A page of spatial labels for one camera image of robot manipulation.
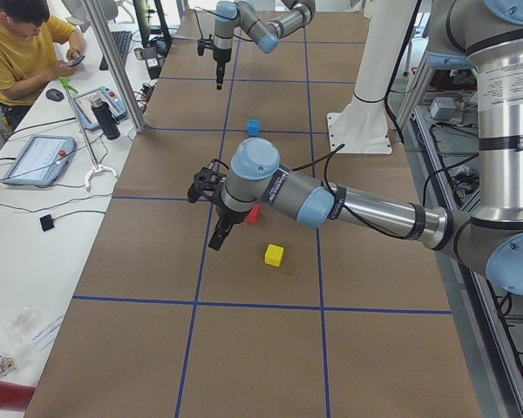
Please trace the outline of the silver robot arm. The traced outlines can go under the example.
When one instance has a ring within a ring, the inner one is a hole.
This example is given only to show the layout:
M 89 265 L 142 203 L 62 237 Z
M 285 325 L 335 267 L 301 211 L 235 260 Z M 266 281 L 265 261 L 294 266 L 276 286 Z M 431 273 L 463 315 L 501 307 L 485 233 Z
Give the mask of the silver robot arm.
M 315 1 L 283 1 L 288 11 L 263 22 L 249 1 L 219 1 L 215 9 L 214 34 L 208 46 L 216 62 L 216 89 L 221 90 L 226 65 L 230 62 L 233 38 L 240 28 L 265 54 L 271 53 L 279 41 L 308 25 L 316 14 Z
M 339 220 L 420 242 L 523 296 L 523 1 L 437 1 L 431 20 L 431 50 L 469 60 L 479 76 L 477 208 L 426 207 L 397 168 L 402 152 L 341 160 L 348 187 L 295 172 L 271 142 L 248 138 L 214 175 L 212 249 L 262 203 L 310 228 Z

